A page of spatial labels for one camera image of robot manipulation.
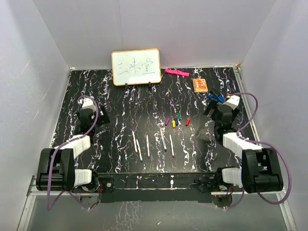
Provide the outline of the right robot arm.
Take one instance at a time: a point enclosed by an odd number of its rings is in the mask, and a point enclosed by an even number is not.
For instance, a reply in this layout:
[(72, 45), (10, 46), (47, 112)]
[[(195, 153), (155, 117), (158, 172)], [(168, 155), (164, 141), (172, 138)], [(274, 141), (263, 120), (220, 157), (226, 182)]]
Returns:
[(240, 168), (218, 168), (214, 177), (215, 187), (225, 191), (233, 185), (243, 188), (247, 193), (282, 190), (283, 179), (277, 152), (242, 138), (232, 127), (238, 113), (238, 103), (219, 103), (216, 100), (211, 100), (204, 112), (214, 121), (216, 142), (242, 161)]

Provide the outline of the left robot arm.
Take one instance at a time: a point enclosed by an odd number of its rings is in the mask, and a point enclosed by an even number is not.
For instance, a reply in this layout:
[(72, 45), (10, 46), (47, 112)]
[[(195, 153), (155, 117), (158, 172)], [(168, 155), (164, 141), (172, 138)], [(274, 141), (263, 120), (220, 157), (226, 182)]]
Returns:
[(56, 148), (45, 148), (41, 151), (36, 177), (36, 188), (39, 191), (48, 189), (50, 168), (51, 191), (71, 191), (81, 185), (89, 192), (99, 188), (100, 181), (92, 176), (92, 170), (75, 168), (75, 159), (91, 147), (96, 128), (110, 122), (104, 106), (99, 107), (98, 119), (95, 119), (96, 112), (94, 106), (83, 107), (77, 112), (76, 131), (72, 137), (76, 140), (60, 148), (52, 166), (50, 163)]

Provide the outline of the white pen green tip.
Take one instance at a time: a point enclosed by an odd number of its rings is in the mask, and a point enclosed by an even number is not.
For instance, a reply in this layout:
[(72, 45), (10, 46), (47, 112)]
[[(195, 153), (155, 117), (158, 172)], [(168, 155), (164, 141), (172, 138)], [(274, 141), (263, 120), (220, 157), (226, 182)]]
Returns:
[(140, 162), (143, 162), (141, 147), (140, 147), (138, 139), (136, 139), (136, 145), (137, 145), (137, 149), (138, 149), (138, 153), (139, 153)]

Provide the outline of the white pen yellow tip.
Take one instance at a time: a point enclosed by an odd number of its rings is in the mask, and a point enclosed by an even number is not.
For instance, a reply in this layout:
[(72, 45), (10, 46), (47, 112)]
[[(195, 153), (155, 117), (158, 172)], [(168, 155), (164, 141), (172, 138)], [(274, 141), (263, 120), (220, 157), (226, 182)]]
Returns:
[(137, 143), (136, 143), (136, 138), (135, 138), (135, 133), (132, 130), (132, 136), (133, 136), (133, 143), (134, 143), (134, 149), (135, 149), (135, 153), (138, 153), (138, 148), (137, 148)]

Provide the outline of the white pen purple tip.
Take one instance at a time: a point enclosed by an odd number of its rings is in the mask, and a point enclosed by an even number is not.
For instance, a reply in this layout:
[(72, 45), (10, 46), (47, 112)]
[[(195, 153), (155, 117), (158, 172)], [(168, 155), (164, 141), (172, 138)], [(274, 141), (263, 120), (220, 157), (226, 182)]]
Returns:
[(146, 147), (147, 147), (147, 158), (150, 158), (150, 143), (149, 143), (149, 136), (146, 135)]

